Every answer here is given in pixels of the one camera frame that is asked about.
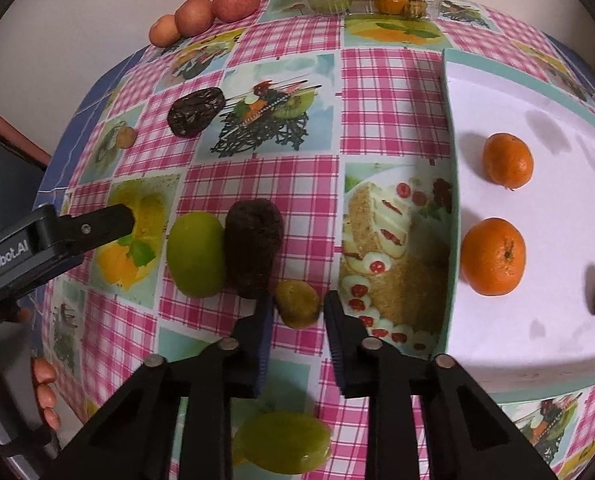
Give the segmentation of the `person left hand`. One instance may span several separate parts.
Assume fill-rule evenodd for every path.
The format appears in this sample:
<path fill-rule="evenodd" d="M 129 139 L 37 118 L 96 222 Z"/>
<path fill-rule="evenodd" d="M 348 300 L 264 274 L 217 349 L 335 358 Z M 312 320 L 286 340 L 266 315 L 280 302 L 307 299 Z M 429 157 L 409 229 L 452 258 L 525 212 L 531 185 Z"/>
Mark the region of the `person left hand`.
<path fill-rule="evenodd" d="M 51 388 L 56 379 L 55 368 L 46 359 L 33 358 L 32 374 L 34 374 L 35 392 L 40 413 L 50 428 L 58 430 L 61 426 L 61 419 L 55 411 L 56 394 Z"/>

